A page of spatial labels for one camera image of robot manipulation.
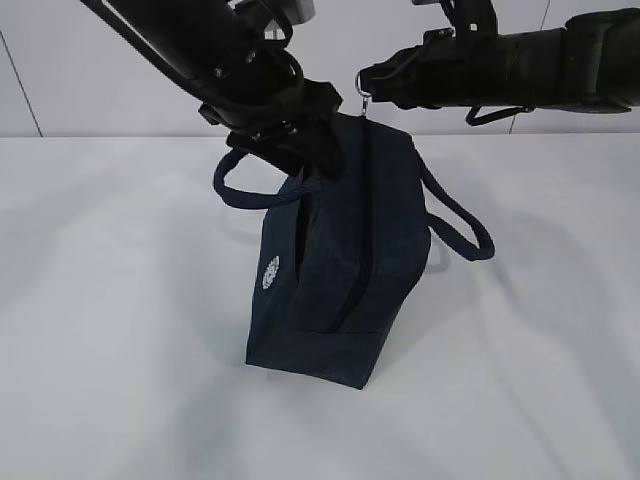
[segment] white tabletop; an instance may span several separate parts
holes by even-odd
[[[358,392],[243,366],[222,139],[0,140],[0,478],[639,478],[640,135],[416,143],[498,255],[436,245]]]

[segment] navy bag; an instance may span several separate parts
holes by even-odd
[[[345,115],[333,129],[348,161],[337,181],[300,175],[278,195],[233,190],[224,178],[246,155],[233,150],[214,187],[232,207],[269,208],[247,364],[362,389],[426,267],[429,229],[470,261],[492,258],[495,248],[434,179],[410,135]],[[479,246],[426,211],[423,184],[471,226]]]

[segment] bag handle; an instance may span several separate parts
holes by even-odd
[[[213,176],[213,189],[220,195],[222,201],[233,208],[241,210],[266,210],[274,207],[282,207],[300,200],[304,195],[320,190],[320,181],[316,177],[310,177],[298,188],[275,195],[263,193],[243,192],[228,187],[224,183],[226,176],[238,166],[240,160],[247,156],[247,152],[233,149],[226,154],[218,164]]]
[[[465,210],[462,205],[449,196],[445,189],[442,188],[442,185],[438,183],[433,174],[429,171],[422,159],[420,159],[419,163],[420,177],[422,178],[424,186],[433,194],[434,197],[440,200],[453,213],[458,215],[471,227],[471,230],[473,230],[473,233],[478,240],[478,246],[464,238],[460,232],[445,222],[442,218],[428,214],[429,226],[433,229],[436,235],[438,235],[438,237],[440,237],[442,241],[449,246],[449,248],[470,262],[489,260],[490,258],[493,258],[496,254],[496,247],[491,239],[491,235],[489,235],[489,232],[484,225],[482,225],[482,223],[480,223],[480,221],[471,213]]]

